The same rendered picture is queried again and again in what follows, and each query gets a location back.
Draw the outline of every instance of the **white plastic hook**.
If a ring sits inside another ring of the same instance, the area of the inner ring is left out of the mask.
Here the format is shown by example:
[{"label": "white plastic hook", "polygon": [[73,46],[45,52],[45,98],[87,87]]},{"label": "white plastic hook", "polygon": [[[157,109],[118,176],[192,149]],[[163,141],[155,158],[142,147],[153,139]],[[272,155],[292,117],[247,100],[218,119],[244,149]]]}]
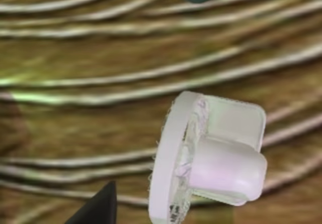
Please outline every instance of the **white plastic hook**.
[{"label": "white plastic hook", "polygon": [[182,222],[191,194],[235,206],[259,198],[267,169],[260,153],[265,123],[257,105],[181,93],[156,153],[149,194],[152,223]]}]

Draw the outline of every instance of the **black object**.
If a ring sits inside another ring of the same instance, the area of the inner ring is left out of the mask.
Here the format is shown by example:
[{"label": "black object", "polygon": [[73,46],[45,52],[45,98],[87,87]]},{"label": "black object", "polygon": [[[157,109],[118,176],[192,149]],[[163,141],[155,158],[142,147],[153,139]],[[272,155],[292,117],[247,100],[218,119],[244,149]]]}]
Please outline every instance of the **black object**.
[{"label": "black object", "polygon": [[115,224],[116,184],[111,181],[81,207],[65,224]]}]

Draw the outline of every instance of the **white plastic object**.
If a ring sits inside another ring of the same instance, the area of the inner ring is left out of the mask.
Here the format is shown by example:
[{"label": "white plastic object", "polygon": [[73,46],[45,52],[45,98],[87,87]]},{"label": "white plastic object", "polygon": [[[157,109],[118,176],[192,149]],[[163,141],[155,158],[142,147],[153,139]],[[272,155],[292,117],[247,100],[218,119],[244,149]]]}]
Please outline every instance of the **white plastic object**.
[{"label": "white plastic object", "polygon": [[173,102],[149,192],[153,224],[181,223],[192,195],[240,206],[260,197],[267,161],[260,153],[265,111],[193,92]]}]

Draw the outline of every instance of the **patterned background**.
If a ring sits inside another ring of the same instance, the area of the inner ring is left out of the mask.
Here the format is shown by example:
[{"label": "patterned background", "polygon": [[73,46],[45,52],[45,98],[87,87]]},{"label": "patterned background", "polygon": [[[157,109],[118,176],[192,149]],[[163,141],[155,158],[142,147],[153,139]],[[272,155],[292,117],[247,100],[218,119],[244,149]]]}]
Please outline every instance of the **patterned background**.
[{"label": "patterned background", "polygon": [[0,223],[64,223],[110,179],[117,223],[150,223],[149,157],[186,89],[263,106],[269,171],[259,200],[185,223],[320,223],[321,12],[322,0],[0,0]]}]

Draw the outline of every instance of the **brown surface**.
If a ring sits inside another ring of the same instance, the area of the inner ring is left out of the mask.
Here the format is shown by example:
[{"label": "brown surface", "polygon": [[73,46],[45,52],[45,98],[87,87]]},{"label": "brown surface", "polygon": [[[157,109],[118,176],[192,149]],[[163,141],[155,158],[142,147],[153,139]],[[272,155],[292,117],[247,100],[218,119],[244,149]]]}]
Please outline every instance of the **brown surface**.
[{"label": "brown surface", "polygon": [[[3,3],[35,3],[51,0],[0,0]],[[180,0],[160,1],[161,5]],[[108,5],[114,3],[106,0]],[[103,3],[71,10],[72,13],[90,12],[104,8]],[[289,27],[299,23],[312,23],[320,15],[290,22],[276,27],[257,37],[268,37],[273,33],[282,34]],[[81,40],[0,40],[0,76],[22,76],[24,79],[63,79],[79,77],[110,76],[122,72],[172,64],[180,60],[197,57],[230,42],[218,42],[214,35],[217,29],[170,34],[162,37],[141,39],[105,39],[104,37]],[[254,50],[220,65],[209,66],[193,72],[142,83],[122,86],[97,87],[90,89],[53,90],[52,93],[109,93],[132,90],[145,86],[176,82],[206,75],[226,68],[257,62],[282,52],[301,49],[318,42],[322,29],[314,29],[305,34],[275,43],[270,47]],[[290,101],[301,100],[306,93],[322,86],[321,60],[300,67],[292,67],[279,72],[262,74],[242,81],[195,89],[198,92],[254,102],[271,112]],[[0,131],[2,146],[19,147],[6,151],[6,156],[35,158],[71,158],[95,156],[97,154],[121,153],[154,147],[159,138],[159,130],[171,101],[177,94],[95,109],[51,109],[20,106],[23,117],[1,117],[4,124]],[[18,112],[17,108],[0,105],[1,112]],[[314,114],[321,109],[311,110]],[[310,158],[316,151],[322,151],[322,132],[317,130],[305,136],[283,143],[265,151],[270,173],[282,170],[288,164],[299,164]],[[120,178],[118,193],[147,197],[147,175]],[[91,184],[70,186],[72,189],[97,191],[107,180]],[[230,223],[236,224],[318,224],[322,220],[322,174],[321,172],[303,179],[295,185],[262,197],[260,200],[235,208],[192,210],[185,223]],[[48,203],[54,198],[40,197],[2,189],[0,208],[4,212],[5,223],[21,213]],[[64,223],[82,204],[81,201],[67,201],[67,207],[52,212],[34,224]],[[118,224],[150,223],[146,210],[119,207]]]}]

